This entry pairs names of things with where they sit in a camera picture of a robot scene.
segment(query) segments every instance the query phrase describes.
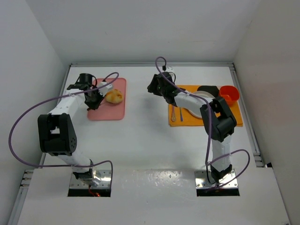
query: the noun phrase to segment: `metal frame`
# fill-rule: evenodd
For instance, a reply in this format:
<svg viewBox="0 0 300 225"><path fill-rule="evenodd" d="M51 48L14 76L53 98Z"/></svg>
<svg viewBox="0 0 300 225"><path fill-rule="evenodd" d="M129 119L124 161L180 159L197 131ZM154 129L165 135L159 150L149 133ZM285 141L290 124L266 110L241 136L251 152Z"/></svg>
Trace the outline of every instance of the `metal frame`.
<svg viewBox="0 0 300 225"><path fill-rule="evenodd" d="M17 195L17 198L14 203L13 210L11 211L10 218L7 225L17 225L19 221L20 214L22 212L22 208L25 202L25 198L28 192L29 184L31 181L31 177L33 175L33 170L25 170L20 189Z"/></svg>
<svg viewBox="0 0 300 225"><path fill-rule="evenodd" d="M245 122L245 126L247 131L249 131L248 133L250 134L249 137L251 137L250 142L252 142L254 148L255 148L255 152L253 152L254 156L255 156L255 162L259 162L258 164L256 163L257 167L261 167L261 165L264 165L263 160L260 156L260 150L256 141L256 137L255 137L255 133L253 131L252 125L251 125L251 121L249 118L249 114L247 112L246 106L245 106L245 101L243 98L243 95L241 93L241 89L240 89L240 85L239 85L239 81L236 75L236 71L235 71L235 67L234 64L232 62L207 62L207 63L201 63L201 62L168 62L169 66L177 66L177 67L195 67L195 66L199 66L199 67L229 67L230 69L230 73L232 75L232 80L233 80L233 84L238 88L239 92L240 92L240 106L241 106L241 112L244 116L244 119L247 121ZM71 63L66 71L64 80L63 80L63 84L60 90L60 95L62 95L65 85L66 85L66 81L68 79L68 75L69 75L69 71L72 67L152 67L154 66L153 62L141 62L141 63L126 63L126 62L120 62L120 63ZM41 160L40 160L40 165L44 164L45 161L45 157L46 154L43 153ZM23 204L25 202L25 198L26 198L26 194L28 191L28 186L25 187L20 187L19 189L19 193L17 196L17 199L15 201L14 204L14 208L12 210L10 219L8 224L9 225L16 225L18 223L21 211L22 211L22 207Z"/></svg>
<svg viewBox="0 0 300 225"><path fill-rule="evenodd" d="M72 63L71 67L153 67L154 62ZM171 67L233 67L232 62L168 62Z"/></svg>

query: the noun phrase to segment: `orange placemat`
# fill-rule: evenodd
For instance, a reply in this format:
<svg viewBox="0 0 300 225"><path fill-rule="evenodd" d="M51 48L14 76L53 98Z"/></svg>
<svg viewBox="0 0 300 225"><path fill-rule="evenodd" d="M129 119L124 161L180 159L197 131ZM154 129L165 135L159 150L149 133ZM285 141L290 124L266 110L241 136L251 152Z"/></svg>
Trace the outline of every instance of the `orange placemat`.
<svg viewBox="0 0 300 225"><path fill-rule="evenodd" d="M178 85L178 87L180 88L184 88L190 92L195 92L197 91L197 89L199 88L200 85ZM172 122L171 121L171 116L172 116L172 106L169 105L168 106L169 109L169 124L171 127L180 127L180 126L204 126L203 124L203 120L199 119L195 116L193 116L192 114L189 113L189 111L187 109L181 108L181 112L182 112L182 117L183 117L183 121L180 121L180 110L178 107L175 107L175 116L176 116L176 121ZM230 106L230 109L237 121L237 126L238 127L242 127L243 126L243 120L242 120L242 116L240 114L240 108L239 108L239 104L235 103L234 105Z"/></svg>

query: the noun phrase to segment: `white plate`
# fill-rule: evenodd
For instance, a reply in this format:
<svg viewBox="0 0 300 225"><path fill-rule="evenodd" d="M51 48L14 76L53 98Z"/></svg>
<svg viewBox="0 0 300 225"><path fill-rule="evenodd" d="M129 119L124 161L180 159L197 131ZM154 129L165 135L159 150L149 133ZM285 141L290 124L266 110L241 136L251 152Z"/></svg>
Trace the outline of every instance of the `white plate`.
<svg viewBox="0 0 300 225"><path fill-rule="evenodd" d="M194 95L198 95L200 97L206 97L206 98L215 98L212 94L206 92L206 91L202 91L202 90L199 90L199 91L196 91L193 93ZM202 116L201 116L201 113L200 111L198 112L192 112L190 110L188 110L190 114L192 114L193 116L197 117L197 118L200 118L202 119Z"/></svg>

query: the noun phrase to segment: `white wall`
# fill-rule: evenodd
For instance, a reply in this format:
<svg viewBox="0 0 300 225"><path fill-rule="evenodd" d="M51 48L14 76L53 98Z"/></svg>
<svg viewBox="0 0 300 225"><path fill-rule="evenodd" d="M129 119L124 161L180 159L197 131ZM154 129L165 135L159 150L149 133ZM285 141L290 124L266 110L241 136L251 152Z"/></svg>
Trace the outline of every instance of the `white wall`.
<svg viewBox="0 0 300 225"><path fill-rule="evenodd" d="M261 152L273 164L293 225L300 225L299 10L298 0L262 0L234 59Z"/></svg>
<svg viewBox="0 0 300 225"><path fill-rule="evenodd" d="M66 63L232 61L260 0L26 0Z"/></svg>
<svg viewBox="0 0 300 225"><path fill-rule="evenodd" d="M8 148L8 133L26 109L59 94L66 72L25 0L0 2L0 224L7 224L24 166ZM24 118L13 136L17 154L38 163L37 118L55 102L39 107Z"/></svg>

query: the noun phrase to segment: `white panel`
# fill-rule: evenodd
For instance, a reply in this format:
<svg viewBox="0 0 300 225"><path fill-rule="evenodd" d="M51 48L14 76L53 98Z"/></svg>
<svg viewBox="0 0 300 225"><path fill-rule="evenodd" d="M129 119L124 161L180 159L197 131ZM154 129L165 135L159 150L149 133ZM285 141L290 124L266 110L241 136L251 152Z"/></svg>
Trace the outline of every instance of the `white panel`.
<svg viewBox="0 0 300 225"><path fill-rule="evenodd" d="M235 57L260 150L299 224L300 1L263 0Z"/></svg>
<svg viewBox="0 0 300 225"><path fill-rule="evenodd" d="M0 2L0 224L7 224L23 172L8 149L14 121L30 106L59 94L63 67L25 0ZM39 162L38 115L55 102L25 116L13 136L17 154Z"/></svg>
<svg viewBox="0 0 300 225"><path fill-rule="evenodd" d="M18 225L285 225L272 169L238 179L240 196L196 197L193 171L115 170L110 198L67 197L71 168L36 169Z"/></svg>
<svg viewBox="0 0 300 225"><path fill-rule="evenodd" d="M64 61L232 61L260 0L27 0Z"/></svg>

